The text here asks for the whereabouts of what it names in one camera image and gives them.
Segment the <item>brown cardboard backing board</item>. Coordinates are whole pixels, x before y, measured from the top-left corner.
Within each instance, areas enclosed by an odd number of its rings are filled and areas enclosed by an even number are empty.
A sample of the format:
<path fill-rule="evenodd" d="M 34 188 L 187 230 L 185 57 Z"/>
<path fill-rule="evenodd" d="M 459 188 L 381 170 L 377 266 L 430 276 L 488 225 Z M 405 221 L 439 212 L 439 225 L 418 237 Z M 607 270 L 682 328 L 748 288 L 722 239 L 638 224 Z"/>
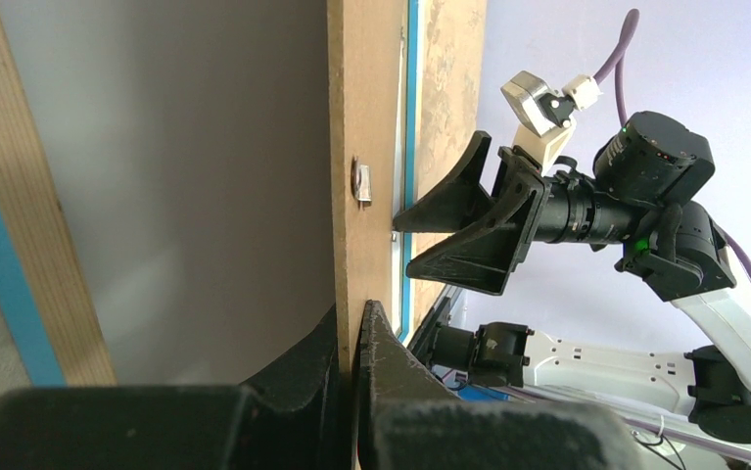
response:
<path fill-rule="evenodd" d="M 340 370 L 364 305 L 392 296 L 394 161 L 403 1 L 327 4 L 331 201 Z"/>

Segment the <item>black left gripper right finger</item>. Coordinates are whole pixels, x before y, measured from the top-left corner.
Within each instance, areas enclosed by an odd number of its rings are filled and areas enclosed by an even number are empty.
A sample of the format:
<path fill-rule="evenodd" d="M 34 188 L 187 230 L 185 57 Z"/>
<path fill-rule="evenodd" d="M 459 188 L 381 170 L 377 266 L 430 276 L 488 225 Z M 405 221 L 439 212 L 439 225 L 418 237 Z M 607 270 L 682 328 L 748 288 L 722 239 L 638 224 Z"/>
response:
<path fill-rule="evenodd" d="M 468 401 L 401 344 L 378 301 L 358 342 L 357 458 L 363 469 L 641 469 L 629 429 L 581 403 Z"/>

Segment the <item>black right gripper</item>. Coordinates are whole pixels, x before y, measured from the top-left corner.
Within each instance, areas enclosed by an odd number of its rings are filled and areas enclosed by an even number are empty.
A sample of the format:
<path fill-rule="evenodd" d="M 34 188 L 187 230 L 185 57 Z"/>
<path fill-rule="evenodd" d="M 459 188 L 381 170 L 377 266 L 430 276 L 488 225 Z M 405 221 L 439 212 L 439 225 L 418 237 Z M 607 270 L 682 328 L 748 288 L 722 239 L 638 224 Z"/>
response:
<path fill-rule="evenodd" d="M 394 217 L 398 232 L 448 235 L 409 262 L 408 277 L 498 296 L 535 242 L 597 251 L 635 232 L 642 209 L 609 197 L 570 157 L 542 176 L 519 147 L 501 147 L 493 201 L 480 182 L 491 143 L 475 131 L 450 172 Z"/>

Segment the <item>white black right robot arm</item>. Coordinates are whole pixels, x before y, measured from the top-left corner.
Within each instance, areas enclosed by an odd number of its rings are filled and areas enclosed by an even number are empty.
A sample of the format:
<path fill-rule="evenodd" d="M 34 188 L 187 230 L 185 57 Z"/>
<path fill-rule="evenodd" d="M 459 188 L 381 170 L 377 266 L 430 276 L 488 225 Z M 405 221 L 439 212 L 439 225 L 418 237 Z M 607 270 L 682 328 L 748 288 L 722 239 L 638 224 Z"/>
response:
<path fill-rule="evenodd" d="M 493 188 L 481 185 L 492 139 L 477 131 L 454 168 L 394 218 L 403 233 L 443 240 L 410 278 L 501 294 L 531 245 L 620 245 L 616 269 L 638 277 L 707 336 L 690 352 L 632 352 L 573 343 L 520 324 L 469 333 L 439 326 L 423 360 L 490 387 L 563 387 L 643 402 L 705 434 L 751 444 L 751 274 L 698 204 L 715 165 L 707 139 L 655 112 L 633 114 L 600 149 L 592 174 L 559 156 L 542 164 L 503 147 Z"/>

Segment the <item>blue wooden picture frame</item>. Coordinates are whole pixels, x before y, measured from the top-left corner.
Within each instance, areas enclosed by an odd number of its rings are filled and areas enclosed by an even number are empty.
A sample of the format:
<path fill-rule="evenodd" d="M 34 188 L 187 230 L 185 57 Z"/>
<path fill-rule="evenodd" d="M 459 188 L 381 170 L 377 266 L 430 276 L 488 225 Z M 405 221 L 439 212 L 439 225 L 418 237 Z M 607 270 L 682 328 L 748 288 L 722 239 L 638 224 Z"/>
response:
<path fill-rule="evenodd" d="M 329 183 L 333 245 L 329 78 Z M 38 366 L 46 383 L 123 384 L 92 301 L 70 228 L 59 203 L 51 167 L 0 15 L 0 216 L 23 279 L 28 333 L 17 333 L 24 352 L 41 348 Z"/>

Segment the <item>grey landscape photo print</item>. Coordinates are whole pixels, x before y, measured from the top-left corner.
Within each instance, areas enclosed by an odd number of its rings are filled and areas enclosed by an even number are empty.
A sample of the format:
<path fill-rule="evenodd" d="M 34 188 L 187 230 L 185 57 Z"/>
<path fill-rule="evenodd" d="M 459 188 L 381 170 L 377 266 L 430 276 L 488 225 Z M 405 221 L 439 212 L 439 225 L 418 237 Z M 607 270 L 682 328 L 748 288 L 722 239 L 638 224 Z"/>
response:
<path fill-rule="evenodd" d="M 238 383 L 334 302 L 321 1 L 2 1 L 117 378 Z"/>

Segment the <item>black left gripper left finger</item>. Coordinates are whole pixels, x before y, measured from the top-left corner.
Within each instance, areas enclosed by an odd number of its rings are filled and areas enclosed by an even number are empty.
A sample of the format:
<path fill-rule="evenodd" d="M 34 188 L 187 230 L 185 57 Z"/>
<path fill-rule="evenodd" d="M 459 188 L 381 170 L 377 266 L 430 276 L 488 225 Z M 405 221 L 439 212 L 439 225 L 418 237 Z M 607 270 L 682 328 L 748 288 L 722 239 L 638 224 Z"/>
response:
<path fill-rule="evenodd" d="M 337 325 L 237 385 L 34 387 L 0 397 L 0 469 L 330 469 Z"/>

